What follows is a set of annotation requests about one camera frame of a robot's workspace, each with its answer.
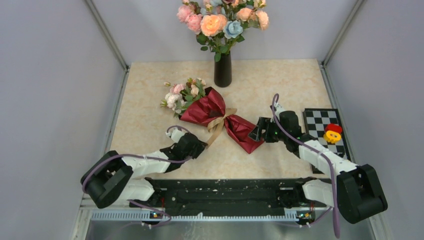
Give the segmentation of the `beige satin ribbon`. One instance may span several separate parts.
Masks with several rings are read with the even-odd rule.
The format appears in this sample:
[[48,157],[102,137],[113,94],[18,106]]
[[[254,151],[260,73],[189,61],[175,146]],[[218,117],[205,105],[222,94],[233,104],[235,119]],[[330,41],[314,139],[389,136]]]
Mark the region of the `beige satin ribbon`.
[[225,125],[225,119],[236,113],[237,113],[236,108],[226,108],[223,116],[219,116],[208,123],[207,130],[208,132],[212,132],[212,135],[206,142],[208,147],[211,146],[221,134],[222,129]]

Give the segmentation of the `red paper bouquet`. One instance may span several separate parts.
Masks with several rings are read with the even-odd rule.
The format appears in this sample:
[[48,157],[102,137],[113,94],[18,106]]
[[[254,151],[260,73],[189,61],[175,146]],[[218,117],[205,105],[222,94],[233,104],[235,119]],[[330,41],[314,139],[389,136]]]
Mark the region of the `red paper bouquet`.
[[[160,106],[171,109],[174,117],[181,121],[207,129],[209,122],[223,116],[225,109],[231,108],[227,107],[222,95],[212,86],[207,86],[202,78],[189,77],[185,83],[165,81],[163,85],[168,88],[168,92]],[[240,117],[237,112],[225,119],[221,133],[225,131],[246,153],[251,154],[264,142],[248,137],[255,125]]]

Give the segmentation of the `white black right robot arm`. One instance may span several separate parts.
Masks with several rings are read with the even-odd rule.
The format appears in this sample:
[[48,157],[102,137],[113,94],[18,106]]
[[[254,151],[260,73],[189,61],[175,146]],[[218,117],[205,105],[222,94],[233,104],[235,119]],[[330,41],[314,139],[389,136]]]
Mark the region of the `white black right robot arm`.
[[299,179],[291,198],[297,205],[325,204],[338,209],[351,224],[388,209],[376,170],[369,164],[358,165],[338,156],[317,138],[302,132],[294,111],[282,111],[272,118],[260,117],[248,136],[256,142],[283,142],[289,152],[331,178],[329,183],[314,177]]

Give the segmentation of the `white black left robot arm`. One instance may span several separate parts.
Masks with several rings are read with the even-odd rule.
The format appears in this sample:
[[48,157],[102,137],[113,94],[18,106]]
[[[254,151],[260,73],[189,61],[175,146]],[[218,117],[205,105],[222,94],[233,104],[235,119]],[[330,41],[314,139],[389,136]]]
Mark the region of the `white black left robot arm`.
[[119,154],[115,150],[105,153],[81,178],[82,191],[99,209],[118,200],[156,206],[161,194],[145,176],[175,171],[196,159],[208,146],[185,128],[169,128],[165,134],[172,145],[148,154]]

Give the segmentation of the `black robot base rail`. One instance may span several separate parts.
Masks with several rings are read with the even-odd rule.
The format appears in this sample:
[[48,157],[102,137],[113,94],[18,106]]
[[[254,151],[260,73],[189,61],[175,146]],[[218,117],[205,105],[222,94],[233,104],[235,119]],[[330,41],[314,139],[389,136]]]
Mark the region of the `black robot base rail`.
[[299,179],[148,179],[156,191],[136,203],[163,208],[172,217],[283,216],[295,208],[324,207],[300,197]]

